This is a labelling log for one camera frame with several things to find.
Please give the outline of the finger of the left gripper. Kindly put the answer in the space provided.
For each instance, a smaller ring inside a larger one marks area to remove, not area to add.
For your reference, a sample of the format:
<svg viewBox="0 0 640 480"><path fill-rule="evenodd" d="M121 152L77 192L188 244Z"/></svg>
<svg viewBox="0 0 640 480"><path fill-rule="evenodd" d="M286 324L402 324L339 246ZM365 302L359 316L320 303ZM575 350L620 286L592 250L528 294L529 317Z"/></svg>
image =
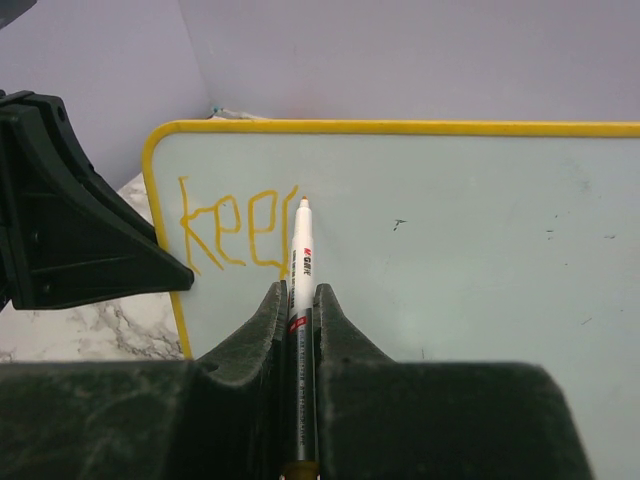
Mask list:
<svg viewBox="0 0 640 480"><path fill-rule="evenodd" d="M2 305L65 309L193 283L95 171L60 98L2 94Z"/></svg>

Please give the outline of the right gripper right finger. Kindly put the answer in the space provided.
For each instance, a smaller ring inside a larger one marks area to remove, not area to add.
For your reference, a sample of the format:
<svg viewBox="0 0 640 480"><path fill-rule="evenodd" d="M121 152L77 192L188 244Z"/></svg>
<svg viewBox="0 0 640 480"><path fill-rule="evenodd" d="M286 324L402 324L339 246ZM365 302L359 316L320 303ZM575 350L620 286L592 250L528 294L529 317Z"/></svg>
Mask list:
<svg viewBox="0 0 640 480"><path fill-rule="evenodd" d="M325 479L589 479L565 396L522 362L392 360L315 294Z"/></svg>

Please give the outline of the yellow framed whiteboard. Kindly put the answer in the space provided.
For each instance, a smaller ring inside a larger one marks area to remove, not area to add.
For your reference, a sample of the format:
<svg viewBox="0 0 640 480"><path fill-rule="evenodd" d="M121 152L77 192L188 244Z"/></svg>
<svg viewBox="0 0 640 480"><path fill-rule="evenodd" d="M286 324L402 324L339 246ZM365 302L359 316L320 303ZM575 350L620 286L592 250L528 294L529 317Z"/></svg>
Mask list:
<svg viewBox="0 0 640 480"><path fill-rule="evenodd" d="M386 354L539 364L596 476L638 477L637 124L181 120L142 165L188 357L288 276L308 198L314 279Z"/></svg>

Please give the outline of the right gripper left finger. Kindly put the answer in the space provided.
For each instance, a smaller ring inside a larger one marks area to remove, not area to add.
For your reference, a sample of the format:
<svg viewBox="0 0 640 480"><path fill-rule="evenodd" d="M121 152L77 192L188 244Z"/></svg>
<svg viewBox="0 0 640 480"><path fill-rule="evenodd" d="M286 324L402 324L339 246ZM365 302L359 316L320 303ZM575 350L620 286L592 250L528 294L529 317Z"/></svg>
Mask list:
<svg viewBox="0 0 640 480"><path fill-rule="evenodd" d="M275 479L286 286L197 360L1 368L5 479Z"/></svg>

